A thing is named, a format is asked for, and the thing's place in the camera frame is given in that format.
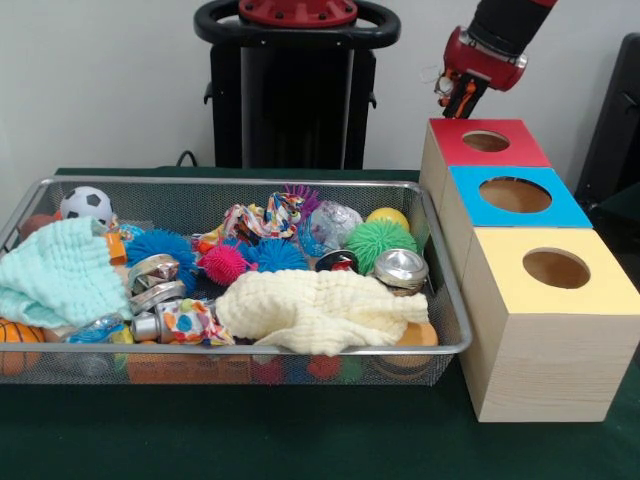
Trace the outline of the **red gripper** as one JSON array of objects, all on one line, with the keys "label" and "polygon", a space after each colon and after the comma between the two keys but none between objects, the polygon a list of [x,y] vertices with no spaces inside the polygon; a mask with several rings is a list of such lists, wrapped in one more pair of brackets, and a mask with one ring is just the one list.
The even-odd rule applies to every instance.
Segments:
[{"label": "red gripper", "polygon": [[[487,88],[508,91],[523,76],[528,65],[525,54],[496,53],[474,40],[458,26],[451,33],[443,55],[441,106],[446,118],[468,118]],[[459,77],[470,74],[473,77]]]}]

